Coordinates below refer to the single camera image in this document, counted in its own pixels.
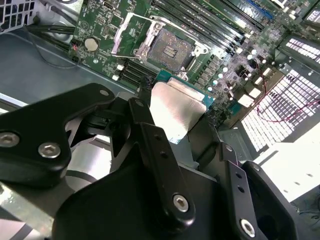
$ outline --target gray metal panel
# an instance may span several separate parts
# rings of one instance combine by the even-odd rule
[[[229,144],[235,151],[238,161],[253,160],[244,139],[238,129],[230,129],[218,132],[220,139]]]
[[[47,65],[25,39],[10,34],[0,36],[0,56],[5,56],[0,57],[0,93],[31,104],[89,83],[102,84],[115,94],[130,92],[84,66],[58,69]],[[63,66],[72,64],[63,52],[38,38],[36,41],[45,47],[40,50],[48,61]]]

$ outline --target electronic component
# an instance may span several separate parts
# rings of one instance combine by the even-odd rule
[[[251,96],[252,98],[256,99],[262,92],[254,87],[254,85],[251,82],[248,82],[245,85],[245,91]]]
[[[253,69],[256,69],[256,68],[258,67],[257,60],[251,59],[251,60],[249,61],[249,65],[250,65],[250,67],[252,67]]]
[[[95,38],[90,37],[84,41],[84,46],[89,52],[95,52],[99,47],[99,43]]]
[[[242,106],[246,107],[246,108],[249,108],[250,105],[254,102],[254,100],[246,95],[246,94],[243,94],[241,95],[238,99],[237,99],[238,103],[241,104]]]
[[[228,87],[230,90],[232,90],[232,89],[234,88],[234,87],[231,85],[231,83],[229,83],[229,82],[228,82],[226,85],[227,85],[227,87]]]
[[[193,46],[190,43],[166,29],[161,29],[147,58],[178,72],[192,51]]]
[[[254,84],[259,85],[263,81],[262,76],[256,75],[253,79]]]
[[[267,67],[266,69],[263,70],[262,75],[263,75],[263,76],[267,76],[268,73],[270,73],[270,71],[271,71],[271,68],[270,68],[270,67]]]
[[[261,56],[261,55],[258,55],[257,58],[259,59],[259,61],[262,63],[262,64],[266,64],[267,63],[267,60]]]
[[[284,0],[276,1],[281,11],[272,2],[254,0],[217,0],[214,7],[206,0],[86,2],[72,39],[80,44],[70,48],[71,58],[81,56],[84,65],[133,91],[144,74],[164,82],[160,72],[167,71],[215,99],[221,112],[231,104],[227,83],[233,91],[243,90],[256,76],[250,82],[261,84],[261,71],[270,82],[274,68],[267,60],[277,67],[274,51],[288,31],[309,37],[289,17],[303,12],[308,18],[307,8]]]

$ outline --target screw hole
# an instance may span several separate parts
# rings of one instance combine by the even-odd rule
[[[140,107],[143,107],[143,106],[144,106],[144,104],[143,104],[141,101],[139,101],[139,100],[135,100],[135,103],[138,104]]]
[[[242,187],[238,186],[238,189],[239,189],[239,191],[242,192],[243,194],[245,193],[245,190],[244,190]]]
[[[161,152],[160,152],[160,156],[163,157],[164,159],[167,159],[167,158],[168,158],[168,155],[166,154],[165,151],[161,151]]]
[[[157,139],[157,140],[159,140],[159,141],[162,139],[162,137],[161,137],[161,136],[159,136],[159,135],[157,135],[157,134],[156,134],[156,135],[154,135],[154,137],[155,137],[155,139]]]
[[[109,96],[109,93],[106,90],[100,90],[100,93],[105,96]]]

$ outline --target dimm slot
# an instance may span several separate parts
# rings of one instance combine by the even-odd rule
[[[212,13],[207,11],[205,8],[198,5],[196,2],[194,2],[192,0],[177,0],[177,1],[179,1],[181,4],[183,4],[186,8],[189,8],[190,11],[193,11],[194,13],[196,13],[195,16],[197,17],[197,19],[199,21],[202,19],[202,22],[204,22],[204,20],[205,20],[208,23],[210,23],[211,25],[214,25],[216,28],[221,30],[223,33],[228,35],[230,38],[234,39],[235,42],[239,42],[243,38],[243,35],[241,35],[239,33],[235,34],[238,32],[235,28],[232,28],[226,22],[224,22],[220,18],[216,17],[215,15],[213,15]]]
[[[216,46],[220,47],[221,49],[227,51],[228,53],[231,52],[231,49],[228,47],[225,47],[224,45],[222,45],[221,43],[219,43],[218,41],[216,41],[214,38],[206,36],[203,32],[199,31],[198,29],[196,29],[194,27],[193,24],[179,18],[177,15],[175,15],[172,11],[172,9],[167,9],[166,7],[164,7],[163,5],[159,4],[159,1],[153,1],[151,3],[153,6],[156,6],[157,8],[159,8],[160,10],[164,11],[167,15],[171,16],[173,19],[178,20],[181,24],[187,26],[188,28],[190,28],[191,30],[195,31],[197,34],[199,34],[200,36],[202,36],[204,38],[205,41],[210,41],[213,44],[215,44]]]
[[[207,25],[205,25],[206,22],[204,22],[203,20],[200,20],[200,19],[197,18],[197,15],[198,15],[197,12],[193,11],[193,10],[192,10],[191,8],[189,8],[188,6],[182,6],[182,5],[180,5],[180,4],[181,4],[180,1],[178,1],[178,0],[170,0],[170,1],[168,1],[168,0],[163,0],[163,1],[165,1],[168,5],[171,5],[173,8],[176,8],[176,9],[177,9],[178,11],[180,11],[182,14],[188,16],[188,17],[189,17],[192,21],[194,21],[195,23],[199,24],[202,28],[204,28],[204,29],[208,32],[208,34],[209,34],[210,36],[215,35],[218,39],[220,39],[220,40],[222,41],[222,42],[221,42],[222,44],[223,44],[223,42],[224,42],[224,45],[225,45],[226,47],[229,47],[229,46],[232,45],[232,44],[236,44],[235,42],[233,42],[233,41],[231,41],[230,39],[228,39],[223,33],[221,33],[221,32],[224,32],[224,31],[221,31],[221,29],[220,29],[219,27],[217,27],[215,24],[208,25],[208,23],[207,23]]]
[[[234,11],[236,15],[238,15],[239,18],[241,18],[246,23],[252,25],[253,27],[257,28],[259,31],[262,31],[264,29],[264,26],[245,14],[243,11],[241,11],[239,8],[237,8],[233,3],[229,2],[228,0],[218,0],[223,5]]]

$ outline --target ram slot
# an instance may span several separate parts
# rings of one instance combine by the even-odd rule
[[[206,25],[209,29],[216,29],[224,38],[231,40],[234,44],[240,41],[243,36],[234,34],[235,31],[230,31],[228,29],[229,25],[223,22],[220,18],[214,16],[211,13],[207,13],[210,17],[213,17],[214,20],[210,20],[203,12],[203,7],[196,7],[195,2],[192,0],[176,0],[177,5],[181,4],[180,7],[183,8],[186,12],[192,14],[192,17],[195,18],[198,22],[200,21],[203,25]]]
[[[229,15],[227,18],[236,17],[242,20],[246,25],[250,26],[253,30],[256,29],[261,32],[264,29],[264,26],[259,22],[255,21],[248,15],[244,14],[241,10],[239,10],[234,5],[230,5],[223,0],[195,0],[198,4],[206,8],[209,12],[215,14],[219,13],[221,15]]]
[[[194,23],[198,24],[201,28],[207,31],[210,36],[215,35],[218,39],[220,39],[220,41],[227,43],[226,47],[237,44],[232,36],[228,35],[227,32],[222,30],[216,24],[211,24],[210,22],[207,22],[201,18],[199,19],[198,13],[189,8],[189,6],[183,4],[183,2],[180,2],[179,0],[162,1],[166,2],[168,5],[171,5],[185,16],[188,16]]]
[[[215,39],[212,36],[207,35],[203,31],[201,31],[199,26],[196,26],[190,19],[188,20],[186,17],[183,17],[183,18],[179,17],[179,14],[177,12],[174,12],[174,10],[176,10],[176,9],[167,8],[166,5],[162,2],[160,2],[159,0],[153,1],[151,4],[155,7],[157,7],[158,9],[162,10],[163,12],[165,12],[167,15],[171,16],[174,20],[179,21],[181,25],[185,25],[186,27],[188,27],[189,29],[191,29],[192,31],[197,33],[199,36],[202,36],[202,38],[204,38],[203,39],[204,42],[210,41],[213,44],[215,44],[216,46],[225,50],[226,52],[228,52],[228,53],[232,52],[232,50],[228,46],[225,46],[224,44],[219,42],[219,40]]]
[[[217,0],[219,1],[223,6],[229,8],[234,12],[234,15],[238,16],[238,18],[242,19],[247,24],[253,26],[254,28],[258,29],[260,32],[265,28],[261,23],[257,22],[256,20],[252,19],[250,16],[245,14],[243,11],[241,11],[239,8],[237,8],[233,3],[227,1],[227,0]]]
[[[193,0],[185,0],[184,4],[186,3],[189,3],[189,7],[196,11],[199,14],[199,17],[202,17],[206,21],[219,26],[221,29],[231,34],[233,38],[236,39],[236,41],[238,41],[238,39],[242,40],[244,38],[245,33],[243,31],[240,32],[238,29],[235,29],[228,23],[221,20],[219,17],[212,14],[212,12],[202,7],[200,4],[196,3]]]
[[[177,8],[177,5],[179,5],[179,3],[174,3],[172,1],[169,0],[162,0],[162,2],[164,2],[164,5],[167,6],[171,6],[171,11],[176,11],[176,13],[180,13],[180,15],[183,16],[184,20],[189,22],[189,24],[192,24],[194,27],[197,27],[199,30],[201,30],[202,32],[200,32],[202,35],[204,35],[206,38],[208,38],[209,40],[213,41],[213,39],[216,39],[218,42],[220,42],[220,44],[224,45],[225,48],[230,48],[230,44],[231,42],[229,40],[227,40],[225,37],[221,36],[221,34],[219,32],[214,33],[212,32],[210,29],[208,29],[206,26],[204,26],[201,22],[197,21],[194,16],[192,16],[191,13],[189,13],[188,11],[182,11],[181,9]]]

